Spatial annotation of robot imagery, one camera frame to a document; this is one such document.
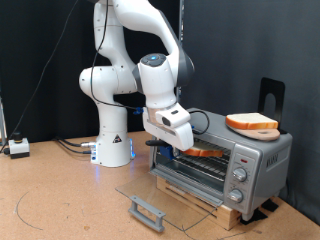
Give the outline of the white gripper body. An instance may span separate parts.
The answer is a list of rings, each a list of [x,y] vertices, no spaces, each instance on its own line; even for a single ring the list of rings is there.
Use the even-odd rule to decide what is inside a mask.
[[[143,108],[143,126],[153,136],[185,151],[194,144],[191,116],[179,103],[165,109]]]

